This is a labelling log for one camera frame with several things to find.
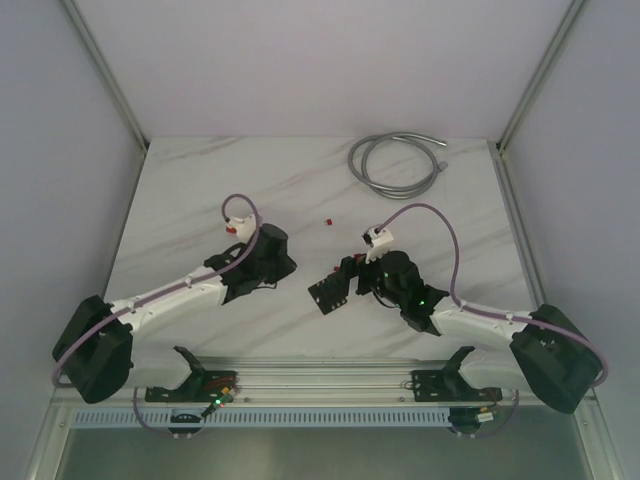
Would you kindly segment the black fuse box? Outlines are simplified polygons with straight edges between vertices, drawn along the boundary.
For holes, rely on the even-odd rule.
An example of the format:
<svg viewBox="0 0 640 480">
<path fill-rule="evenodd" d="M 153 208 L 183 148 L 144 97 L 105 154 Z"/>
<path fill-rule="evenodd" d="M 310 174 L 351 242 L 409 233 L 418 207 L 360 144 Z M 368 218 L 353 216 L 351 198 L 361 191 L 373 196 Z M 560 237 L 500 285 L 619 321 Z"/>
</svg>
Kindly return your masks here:
<svg viewBox="0 0 640 480">
<path fill-rule="evenodd" d="M 323 315 L 328 315 L 346 303 L 349 279 L 334 272 L 308 288 L 308 292 Z"/>
</svg>

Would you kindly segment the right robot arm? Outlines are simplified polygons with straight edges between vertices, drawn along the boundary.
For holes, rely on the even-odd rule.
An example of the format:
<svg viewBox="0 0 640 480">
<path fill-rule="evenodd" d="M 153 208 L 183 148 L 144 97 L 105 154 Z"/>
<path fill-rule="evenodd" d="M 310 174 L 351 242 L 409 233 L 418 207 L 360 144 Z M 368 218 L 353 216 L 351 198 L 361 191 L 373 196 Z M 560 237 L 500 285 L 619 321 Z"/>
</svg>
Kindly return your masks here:
<svg viewBox="0 0 640 480">
<path fill-rule="evenodd" d="M 414 390 L 436 398 L 477 401 L 509 389 L 572 413 L 606 372 L 602 357 L 560 309 L 543 304 L 511 314 L 466 304 L 425 283 L 402 251 L 372 261 L 345 257 L 319 286 L 315 298 L 324 313 L 343 306 L 354 289 L 396 310 L 418 333 L 462 340 L 441 369 L 414 375 Z"/>
</svg>

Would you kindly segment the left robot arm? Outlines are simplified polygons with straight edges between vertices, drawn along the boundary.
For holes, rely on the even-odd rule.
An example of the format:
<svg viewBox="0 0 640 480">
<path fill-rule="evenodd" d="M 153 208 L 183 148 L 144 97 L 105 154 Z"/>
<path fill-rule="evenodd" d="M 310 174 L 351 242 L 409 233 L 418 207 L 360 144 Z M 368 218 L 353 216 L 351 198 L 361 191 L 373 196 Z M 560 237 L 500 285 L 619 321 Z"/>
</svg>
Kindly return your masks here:
<svg viewBox="0 0 640 480">
<path fill-rule="evenodd" d="M 195 401 L 208 375 L 193 352 L 198 335 L 212 326 L 215 309 L 296 270 L 288 240 L 282 229 L 265 223 L 156 290 L 113 302 L 99 295 L 84 299 L 52 351 L 61 374 L 87 404 L 132 387 Z"/>
</svg>

